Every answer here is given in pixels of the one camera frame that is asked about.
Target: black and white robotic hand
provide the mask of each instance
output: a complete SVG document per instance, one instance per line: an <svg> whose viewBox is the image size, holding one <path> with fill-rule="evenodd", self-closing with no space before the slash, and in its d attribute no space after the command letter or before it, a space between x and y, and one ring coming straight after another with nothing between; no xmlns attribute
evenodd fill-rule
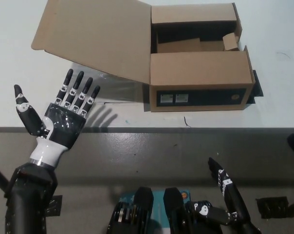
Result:
<svg viewBox="0 0 294 234"><path fill-rule="evenodd" d="M230 226L238 234L261 234L251 223L247 207L226 171L209 158L212 177L218 182L227 211L212 206L209 201L188 201L177 188L165 190L165 212L172 234L222 234L221 225Z"/></svg>
<svg viewBox="0 0 294 234"><path fill-rule="evenodd" d="M93 79L89 78L73 104L84 72L81 71L78 74L72 89L68 92L68 85L72 76L73 70L70 69L55 102L50 103L42 120L29 104L21 87L19 85L14 86L18 115L27 131L31 135L37 136L37 147L30 156L30 162L33 164L54 170L61 155L72 148L86 123L87 114L99 93L100 87L95 87L83 105L93 82Z"/></svg>

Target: white table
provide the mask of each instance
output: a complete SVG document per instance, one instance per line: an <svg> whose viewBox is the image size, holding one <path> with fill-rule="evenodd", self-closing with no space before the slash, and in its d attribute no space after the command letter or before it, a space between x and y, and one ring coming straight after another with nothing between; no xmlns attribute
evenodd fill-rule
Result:
<svg viewBox="0 0 294 234"><path fill-rule="evenodd" d="M223 3L230 0L144 0L156 4ZM264 97L243 111L144 112L141 84L111 77L34 51L30 45L46 0L0 0L0 132L21 132L13 85L19 84L44 114L71 67L87 70L102 85L86 132L195 132L202 129L294 131L294 1L236 0L241 45L248 45Z"/></svg>

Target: open cardboard box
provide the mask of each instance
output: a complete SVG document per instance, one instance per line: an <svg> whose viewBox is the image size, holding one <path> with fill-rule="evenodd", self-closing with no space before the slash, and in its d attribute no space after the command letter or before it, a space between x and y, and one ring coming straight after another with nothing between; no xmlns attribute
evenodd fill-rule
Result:
<svg viewBox="0 0 294 234"><path fill-rule="evenodd" d="M235 4L48 0L35 50L150 84L151 111L242 110L255 83Z"/></svg>

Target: box flap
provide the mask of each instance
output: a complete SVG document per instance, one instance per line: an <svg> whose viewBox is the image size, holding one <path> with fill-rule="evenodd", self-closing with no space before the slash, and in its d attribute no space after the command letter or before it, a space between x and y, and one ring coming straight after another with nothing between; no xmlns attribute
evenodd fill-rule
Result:
<svg viewBox="0 0 294 234"><path fill-rule="evenodd" d="M152 6L151 18L152 23L237 20L231 3Z"/></svg>
<svg viewBox="0 0 294 234"><path fill-rule="evenodd" d="M49 13L44 12L41 28ZM43 35L36 35L33 48L150 83L150 5L137 0L60 0L54 14L49 38L39 47Z"/></svg>
<svg viewBox="0 0 294 234"><path fill-rule="evenodd" d="M56 17L59 1L60 0L48 0L35 38L31 44L31 48L34 50L44 49L46 41L48 40L51 32L51 25L53 24Z"/></svg>
<svg viewBox="0 0 294 234"><path fill-rule="evenodd" d="M236 18L237 18L237 27L236 27L235 34L238 37L238 41L240 41L240 37L241 37L241 34L242 34L242 26L241 26L241 21L240 21L239 15L238 15L238 10L237 10L236 4L233 3L233 6L234 6Z"/></svg>
<svg viewBox="0 0 294 234"><path fill-rule="evenodd" d="M152 54L152 85L252 84L244 51Z"/></svg>

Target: robotic hand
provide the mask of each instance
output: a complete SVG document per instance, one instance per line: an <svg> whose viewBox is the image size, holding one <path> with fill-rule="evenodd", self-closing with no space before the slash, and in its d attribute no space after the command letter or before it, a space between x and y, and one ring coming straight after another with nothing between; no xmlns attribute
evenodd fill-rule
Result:
<svg viewBox="0 0 294 234"><path fill-rule="evenodd" d="M228 211L208 205L196 205L196 210L208 220L221 225L232 226L238 234L260 234L260 230L251 223L246 205L237 187L226 171L212 158L209 158L212 177L218 182Z"/></svg>
<svg viewBox="0 0 294 234"><path fill-rule="evenodd" d="M165 190L165 212L172 234L222 234L220 225L231 226L238 234L261 234L252 223L246 205L226 171L209 158L212 177L218 182L228 211L208 201L183 202L177 188Z"/></svg>
<svg viewBox="0 0 294 234"><path fill-rule="evenodd" d="M57 167L61 155L74 145L85 125L87 114L100 90L100 87L96 86L82 107L93 81L92 78L89 78L76 102L72 105L77 94L77 89L84 76L84 72L81 71L62 105L72 75L73 70L70 69L55 102L50 103L43 120L41 120L34 108L29 104L22 93L21 87L19 85L14 86L18 115L27 131L31 135L38 137L37 147L30 156L30 162L51 170Z"/></svg>
<svg viewBox="0 0 294 234"><path fill-rule="evenodd" d="M71 108L84 75L80 72L62 105L72 75L73 70L70 69L55 102L50 103L43 120L29 104L21 87L14 86L17 113L27 131L37 136L37 147L30 156L30 162L17 167L9 182L1 179L4 197L7 198L5 233L46 234L45 217L60 213L60 208L57 211L55 204L60 204L61 201L57 202L56 196L53 196L57 187L55 168L61 155L71 149L77 140L100 90L96 86L82 106L93 81L89 78Z"/></svg>

